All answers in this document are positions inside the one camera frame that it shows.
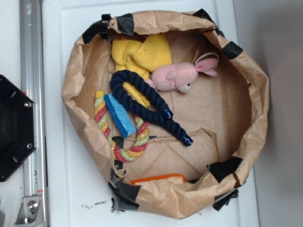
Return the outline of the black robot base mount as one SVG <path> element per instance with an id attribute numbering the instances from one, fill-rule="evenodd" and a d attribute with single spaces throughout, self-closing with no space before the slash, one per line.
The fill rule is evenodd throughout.
<path id="1" fill-rule="evenodd" d="M 0 76 L 0 181 L 7 181 L 35 150 L 35 103 Z"/>

